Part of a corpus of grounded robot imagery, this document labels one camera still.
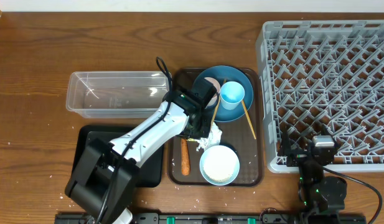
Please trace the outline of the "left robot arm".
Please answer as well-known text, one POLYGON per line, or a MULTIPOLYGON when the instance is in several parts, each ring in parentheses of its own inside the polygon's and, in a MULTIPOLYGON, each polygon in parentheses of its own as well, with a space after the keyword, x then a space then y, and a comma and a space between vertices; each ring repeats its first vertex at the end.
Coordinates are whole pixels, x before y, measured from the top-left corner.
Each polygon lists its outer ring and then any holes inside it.
POLYGON ((109 142, 94 139, 87 144, 65 187, 65 194, 96 223, 130 223, 131 195, 144 163, 174 136, 208 135, 205 109, 215 91, 173 91, 148 119, 109 142))

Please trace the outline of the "white napkin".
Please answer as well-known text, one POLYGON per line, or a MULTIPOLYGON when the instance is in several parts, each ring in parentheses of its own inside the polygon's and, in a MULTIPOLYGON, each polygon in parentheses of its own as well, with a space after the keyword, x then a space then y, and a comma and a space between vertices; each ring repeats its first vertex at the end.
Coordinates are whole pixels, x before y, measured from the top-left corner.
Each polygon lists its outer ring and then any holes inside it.
POLYGON ((216 123, 213 123, 208 137, 197 140, 199 145, 197 146, 196 151, 200 151, 201 149, 205 151, 212 146, 219 145, 221 138, 222 130, 216 125, 216 123))

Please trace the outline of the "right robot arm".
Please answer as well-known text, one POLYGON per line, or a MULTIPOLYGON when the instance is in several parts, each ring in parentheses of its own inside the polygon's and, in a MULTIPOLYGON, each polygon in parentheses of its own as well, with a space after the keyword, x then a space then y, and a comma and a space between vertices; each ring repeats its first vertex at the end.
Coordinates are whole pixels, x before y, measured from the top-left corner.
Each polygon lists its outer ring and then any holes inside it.
POLYGON ((341 223, 339 211, 345 208, 347 183, 341 177, 324 175, 324 168, 334 160, 339 145, 322 127, 305 149, 293 149, 286 129, 282 130, 279 153, 288 167, 299 169, 298 195, 304 210, 289 217, 288 223, 341 223))

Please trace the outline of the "orange carrot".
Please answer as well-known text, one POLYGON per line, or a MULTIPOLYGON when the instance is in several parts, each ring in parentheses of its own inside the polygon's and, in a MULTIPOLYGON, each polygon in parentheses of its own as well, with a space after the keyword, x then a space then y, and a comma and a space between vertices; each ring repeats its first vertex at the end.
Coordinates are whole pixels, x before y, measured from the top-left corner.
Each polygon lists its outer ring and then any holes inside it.
POLYGON ((181 172, 182 175, 190 174, 190 158, 189 158, 189 149, 186 139, 181 139, 181 172))

